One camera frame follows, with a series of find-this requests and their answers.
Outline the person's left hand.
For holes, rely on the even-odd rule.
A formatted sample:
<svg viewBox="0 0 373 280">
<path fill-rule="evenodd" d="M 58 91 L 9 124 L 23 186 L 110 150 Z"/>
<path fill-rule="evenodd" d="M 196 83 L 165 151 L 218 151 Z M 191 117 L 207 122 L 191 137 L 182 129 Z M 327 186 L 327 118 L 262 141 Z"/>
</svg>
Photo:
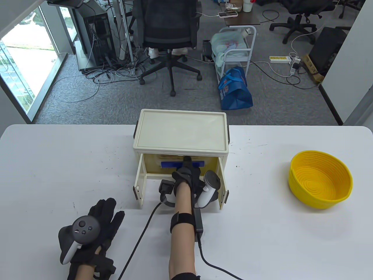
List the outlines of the person's left hand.
<svg viewBox="0 0 373 280">
<path fill-rule="evenodd" d="M 100 230 L 97 237 L 77 249 L 70 263 L 68 280 L 109 279 L 116 271 L 114 261 L 106 256 L 125 216 L 124 211 L 114 213 L 114 198 L 101 199 L 92 206 L 88 216 L 97 220 Z"/>
</svg>

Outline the person's right hand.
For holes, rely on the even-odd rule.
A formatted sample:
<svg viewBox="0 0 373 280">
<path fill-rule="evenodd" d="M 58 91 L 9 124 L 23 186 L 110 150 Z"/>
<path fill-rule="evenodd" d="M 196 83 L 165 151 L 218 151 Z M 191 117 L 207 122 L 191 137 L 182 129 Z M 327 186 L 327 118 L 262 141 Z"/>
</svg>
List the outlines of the person's right hand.
<svg viewBox="0 0 373 280">
<path fill-rule="evenodd" d="M 184 156 L 181 168 L 172 172 L 172 178 L 175 180 L 173 193 L 176 195 L 178 187 L 181 183 L 186 183 L 191 189 L 192 199 L 198 197 L 204 186 L 204 181 L 200 180 L 201 170 L 195 167 L 190 156 Z"/>
</svg>

